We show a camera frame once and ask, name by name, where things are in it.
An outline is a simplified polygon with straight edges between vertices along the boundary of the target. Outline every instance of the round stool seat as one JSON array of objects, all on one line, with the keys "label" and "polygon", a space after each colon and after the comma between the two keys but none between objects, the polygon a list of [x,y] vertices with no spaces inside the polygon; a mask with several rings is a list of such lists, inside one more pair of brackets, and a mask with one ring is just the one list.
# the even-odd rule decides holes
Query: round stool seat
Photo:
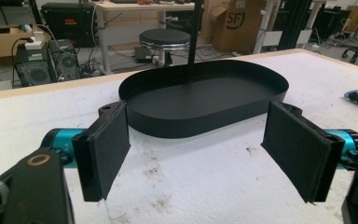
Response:
[{"label": "round stool seat", "polygon": [[153,29],[139,35],[141,45],[148,49],[177,50],[190,46],[190,34],[172,29]]}]

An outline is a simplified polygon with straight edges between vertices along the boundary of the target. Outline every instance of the sf logo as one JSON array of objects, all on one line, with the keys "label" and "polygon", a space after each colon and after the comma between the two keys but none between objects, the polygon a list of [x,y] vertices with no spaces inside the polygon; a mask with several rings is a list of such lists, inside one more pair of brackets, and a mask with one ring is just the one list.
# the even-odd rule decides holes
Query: sf logo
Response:
[{"label": "sf logo", "polygon": [[228,30],[239,29],[245,22],[245,12],[228,13],[227,26]]}]

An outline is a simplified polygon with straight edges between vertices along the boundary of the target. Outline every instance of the gray floor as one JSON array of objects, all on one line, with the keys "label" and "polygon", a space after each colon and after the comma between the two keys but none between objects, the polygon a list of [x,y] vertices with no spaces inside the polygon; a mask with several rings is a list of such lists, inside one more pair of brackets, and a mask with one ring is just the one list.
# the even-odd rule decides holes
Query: gray floor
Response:
[{"label": "gray floor", "polygon": [[[313,52],[320,53],[327,57],[341,60],[342,62],[349,63],[352,56],[352,52],[348,53],[348,58],[343,59],[342,53],[347,46],[356,46],[352,41],[337,42],[337,41],[325,41],[320,45],[309,43],[305,49]],[[173,65],[187,63],[187,50],[178,50],[172,54]],[[219,53],[211,45],[198,46],[196,51],[196,63],[205,62],[215,59],[233,57],[232,54]],[[99,49],[81,49],[77,56],[79,63],[90,70],[92,77],[99,76],[99,66],[101,64],[101,52]],[[155,63],[136,63],[134,59],[133,50],[124,50],[117,52],[115,50],[109,51],[109,62],[111,62],[111,70],[113,73],[123,73],[130,71],[139,71],[144,69],[158,68]],[[13,70],[11,66],[0,67],[0,80],[13,80]],[[17,73],[14,71],[14,88],[21,88],[21,83],[17,77]]]}]

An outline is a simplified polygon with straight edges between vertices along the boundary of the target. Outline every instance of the black tray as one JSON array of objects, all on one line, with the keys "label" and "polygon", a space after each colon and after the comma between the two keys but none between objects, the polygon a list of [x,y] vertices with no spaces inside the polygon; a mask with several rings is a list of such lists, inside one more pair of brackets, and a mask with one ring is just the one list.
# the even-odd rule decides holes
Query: black tray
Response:
[{"label": "black tray", "polygon": [[119,87],[130,126],[161,138],[184,138],[266,113],[289,83],[258,64],[234,60],[146,70]]}]

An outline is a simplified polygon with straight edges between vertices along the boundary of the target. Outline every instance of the table surface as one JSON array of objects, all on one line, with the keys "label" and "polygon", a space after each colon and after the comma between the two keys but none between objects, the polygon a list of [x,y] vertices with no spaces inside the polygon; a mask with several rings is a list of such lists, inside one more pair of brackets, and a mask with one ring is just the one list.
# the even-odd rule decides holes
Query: table surface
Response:
[{"label": "table surface", "polygon": [[110,1],[103,1],[98,3],[98,9],[102,11],[176,11],[176,10],[192,10],[194,3],[186,4],[150,4],[150,5],[138,5],[138,4],[116,4]]},{"label": "table surface", "polygon": [[[284,101],[323,129],[358,132],[358,67],[302,49],[233,58],[264,65],[290,84]],[[119,100],[132,73],[0,92],[0,174],[36,150],[53,128],[88,128]],[[353,172],[337,170],[326,203],[304,203],[260,146],[266,114],[185,139],[130,128],[131,149],[106,201],[84,203],[66,169],[77,223],[342,223]]]}]

